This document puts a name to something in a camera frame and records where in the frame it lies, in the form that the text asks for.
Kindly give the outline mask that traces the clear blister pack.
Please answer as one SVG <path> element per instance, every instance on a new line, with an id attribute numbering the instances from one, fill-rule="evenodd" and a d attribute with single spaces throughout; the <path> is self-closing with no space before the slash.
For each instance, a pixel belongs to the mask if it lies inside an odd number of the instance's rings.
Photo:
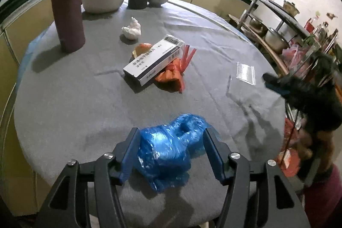
<path id="1" fill-rule="evenodd" d="M 256 84 L 255 67 L 237 62 L 236 78 L 254 86 Z"/>

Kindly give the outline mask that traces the steel pot on shelf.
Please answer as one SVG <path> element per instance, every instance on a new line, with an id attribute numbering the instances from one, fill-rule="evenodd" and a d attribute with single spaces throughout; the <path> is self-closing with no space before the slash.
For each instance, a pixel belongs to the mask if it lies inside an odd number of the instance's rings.
<path id="1" fill-rule="evenodd" d="M 284 37 L 273 28 L 268 28 L 265 42 L 277 54 L 282 54 L 282 51 L 289 47 L 289 43 L 287 43 Z"/>

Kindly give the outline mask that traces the grey tablecloth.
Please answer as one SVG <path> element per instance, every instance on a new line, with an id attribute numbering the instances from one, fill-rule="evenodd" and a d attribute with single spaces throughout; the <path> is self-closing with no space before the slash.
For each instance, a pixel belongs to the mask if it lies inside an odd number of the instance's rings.
<path id="1" fill-rule="evenodd" d="M 166 35 L 196 53 L 184 74 L 183 93 L 124 77 L 134 43 L 122 27 L 131 17 L 142 26 L 140 42 Z M 90 162 L 114 149 L 134 128 L 168 124 L 179 115 L 202 116 L 231 150 L 249 160 L 273 159 L 283 141 L 285 104 L 265 88 L 273 68 L 239 31 L 200 7 L 172 1 L 162 7 L 83 15 L 85 45 L 61 51 L 51 24 L 35 47 L 15 102 L 15 128 L 24 157 L 52 184 L 69 159 Z M 256 84 L 236 78 L 237 62 L 255 67 Z"/>

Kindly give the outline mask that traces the orange red mesh bag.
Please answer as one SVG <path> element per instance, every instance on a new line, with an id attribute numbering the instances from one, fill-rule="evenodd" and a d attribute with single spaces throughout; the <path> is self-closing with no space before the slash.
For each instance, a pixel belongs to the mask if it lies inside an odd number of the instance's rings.
<path id="1" fill-rule="evenodd" d="M 183 75 L 196 53 L 196 49 L 192 49 L 191 52 L 189 49 L 190 46 L 185 45 L 182 57 L 175 58 L 156 76 L 157 86 L 167 91 L 183 93 L 185 90 Z"/>

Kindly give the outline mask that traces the white tissue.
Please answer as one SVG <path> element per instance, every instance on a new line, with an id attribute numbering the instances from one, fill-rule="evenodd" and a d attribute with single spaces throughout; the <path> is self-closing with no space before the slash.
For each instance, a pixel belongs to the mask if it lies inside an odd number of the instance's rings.
<path id="1" fill-rule="evenodd" d="M 141 25 L 134 17 L 131 17 L 130 24 L 122 27 L 122 33 L 126 39 L 136 40 L 142 34 Z"/>

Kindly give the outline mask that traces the blue plastic bag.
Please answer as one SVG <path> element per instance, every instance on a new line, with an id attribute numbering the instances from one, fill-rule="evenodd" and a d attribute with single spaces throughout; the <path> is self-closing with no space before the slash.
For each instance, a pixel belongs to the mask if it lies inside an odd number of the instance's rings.
<path id="1" fill-rule="evenodd" d="M 140 130 L 134 168 L 157 193 L 184 186 L 189 179 L 191 159 L 205 152 L 203 132 L 209 127 L 198 115 L 182 114 L 169 124 Z"/>

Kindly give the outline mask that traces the metal kitchen rack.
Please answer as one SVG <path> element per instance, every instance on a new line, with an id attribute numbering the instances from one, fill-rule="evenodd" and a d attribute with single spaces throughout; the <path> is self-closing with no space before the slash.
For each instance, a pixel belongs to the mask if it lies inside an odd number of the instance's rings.
<path id="1" fill-rule="evenodd" d="M 269 8 L 281 20 L 274 30 L 289 43 L 289 47 L 284 49 L 282 54 L 274 52 L 265 42 L 268 28 L 272 27 L 266 26 L 264 21 L 254 15 L 259 4 Z M 256 43 L 261 44 L 277 65 L 281 75 L 297 76 L 306 80 L 311 80 L 315 75 L 314 68 L 318 64 L 315 61 L 317 55 L 328 55 L 328 51 L 335 45 L 335 40 L 332 39 L 328 46 L 324 47 L 317 34 L 307 31 L 291 14 L 272 0 L 252 0 L 249 7 L 242 13 L 237 29 L 247 31 Z"/>

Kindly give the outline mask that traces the white blue medicine box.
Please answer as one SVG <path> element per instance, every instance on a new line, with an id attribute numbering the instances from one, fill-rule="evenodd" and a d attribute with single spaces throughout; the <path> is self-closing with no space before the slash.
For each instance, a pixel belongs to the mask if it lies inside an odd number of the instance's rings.
<path id="1" fill-rule="evenodd" d="M 140 54 L 123 68 L 125 75 L 144 86 L 174 59 L 180 58 L 185 43 L 172 35 L 152 45 L 149 51 Z"/>

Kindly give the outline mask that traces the orange peel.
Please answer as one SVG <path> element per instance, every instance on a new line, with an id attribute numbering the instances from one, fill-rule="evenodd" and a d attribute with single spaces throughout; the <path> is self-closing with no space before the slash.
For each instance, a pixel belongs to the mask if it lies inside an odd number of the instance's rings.
<path id="1" fill-rule="evenodd" d="M 141 43 L 134 48 L 132 51 L 132 57 L 137 58 L 138 56 L 147 53 L 152 48 L 152 44 L 150 43 Z"/>

